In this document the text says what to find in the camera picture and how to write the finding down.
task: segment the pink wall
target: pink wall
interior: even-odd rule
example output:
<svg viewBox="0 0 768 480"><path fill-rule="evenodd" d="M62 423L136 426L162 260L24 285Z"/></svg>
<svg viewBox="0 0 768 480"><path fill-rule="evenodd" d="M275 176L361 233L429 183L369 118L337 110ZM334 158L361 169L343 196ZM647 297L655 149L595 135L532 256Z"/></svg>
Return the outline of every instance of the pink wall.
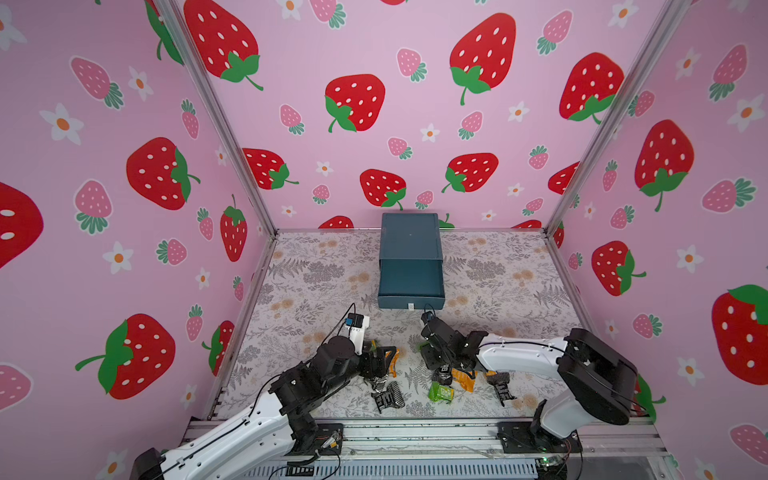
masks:
<svg viewBox="0 0 768 480"><path fill-rule="evenodd" d="M399 209L397 202L407 210L419 202L442 219L450 214L457 227L546 223L561 199L550 184L557 190L561 171L573 173L568 167L580 159L597 128L591 117L567 118L579 112L582 95L602 100L618 89L620 70L630 68L663 4L178 3L184 5L238 141L256 150L248 152L252 167L257 181L268 188L260 192L279 228L317 228L339 215L355 227L377 227L379 206ZM543 45L547 38L555 50ZM539 46L548 53L540 55ZM231 51L240 56L234 66L228 61ZM594 52L607 58L582 61ZM463 73L468 66L483 69L479 81ZM451 67L457 67L457 78ZM370 91L363 90L367 85ZM467 91L461 106L464 88L459 85L480 93ZM578 90L571 91L575 85ZM340 118L332 133L335 117L326 110L326 94L330 111ZM341 102L346 107L347 98L354 108L335 106ZM352 125L357 132L349 130ZM532 160L531 152L540 145L547 150ZM466 192L449 186L441 193L449 185L448 167L460 173L472 159L483 166L477 176L478 169L470 168L463 183L454 179ZM490 176L483 175L487 168ZM385 197L387 188L397 193ZM527 207L529 216L523 214Z"/></svg>
<svg viewBox="0 0 768 480"><path fill-rule="evenodd" d="M157 59L144 2L102 4L0 5L2 478L126 479L145 449L176 446L189 418L205 415L215 378L201 343L236 321L233 279L248 290L266 241L231 164L217 161L220 140L187 70L166 48ZM74 56L94 62L75 61L82 81ZM119 110L104 100L110 83ZM156 137L167 140L135 153ZM200 179L188 201L176 148ZM86 196L76 197L82 186ZM220 235L232 194L248 229L237 261ZM171 242L162 263L158 244L171 239L186 256ZM210 273L203 286L201 269ZM202 324L191 322L200 331L190 341L194 305Z"/></svg>
<svg viewBox="0 0 768 480"><path fill-rule="evenodd" d="M768 478L766 20L764 2L690 7L634 117L623 120L564 220L561 255L578 268L571 275L598 332L640 369L638 399L655 410L686 478ZM729 91L731 82L725 98L710 100L713 85ZM614 183L604 175L611 161ZM672 176L654 182L660 168ZM630 251L634 272L647 276L627 290Z"/></svg>

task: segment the metal frame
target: metal frame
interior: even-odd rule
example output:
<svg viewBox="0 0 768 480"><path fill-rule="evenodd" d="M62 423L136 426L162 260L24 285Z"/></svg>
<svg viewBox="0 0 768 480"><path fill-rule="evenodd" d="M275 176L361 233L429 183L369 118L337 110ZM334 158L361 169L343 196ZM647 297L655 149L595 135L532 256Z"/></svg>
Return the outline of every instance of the metal frame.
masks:
<svg viewBox="0 0 768 480"><path fill-rule="evenodd" d="M661 9L654 27L651 29L642 49L637 55L636 61L632 65L632 69L627 74L624 84L616 94L611 109L608 110L598 131L593 136L592 142L581 156L579 168L571 179L557 208L554 209L552 218L545 229L549 237L557 230L568 208L576 198L576 194L584 186L584 182L587 181L592 169L600 160L608 142L611 141L614 130L624 119L632 98L634 98L636 92L641 89L648 75L653 71L661 53L667 47L667 43L677 30L677 26L683 20L689 4L690 0L667 0L667 3Z"/></svg>

